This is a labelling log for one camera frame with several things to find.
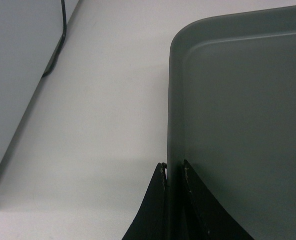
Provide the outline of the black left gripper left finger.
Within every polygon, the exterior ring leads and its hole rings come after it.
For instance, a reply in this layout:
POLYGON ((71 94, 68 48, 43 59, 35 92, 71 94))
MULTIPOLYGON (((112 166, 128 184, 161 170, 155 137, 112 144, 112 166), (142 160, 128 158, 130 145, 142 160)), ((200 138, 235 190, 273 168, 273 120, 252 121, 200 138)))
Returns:
POLYGON ((141 206, 125 233, 124 240, 164 240, 166 235, 166 163, 158 163, 141 206))

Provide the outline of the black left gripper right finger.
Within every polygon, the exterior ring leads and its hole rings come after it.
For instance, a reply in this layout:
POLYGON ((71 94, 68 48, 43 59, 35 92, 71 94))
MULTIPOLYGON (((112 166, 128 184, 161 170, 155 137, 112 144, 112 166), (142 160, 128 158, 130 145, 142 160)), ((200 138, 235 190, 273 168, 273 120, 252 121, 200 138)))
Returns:
POLYGON ((253 239, 223 208, 187 160, 182 165, 182 191, 189 240, 253 239))

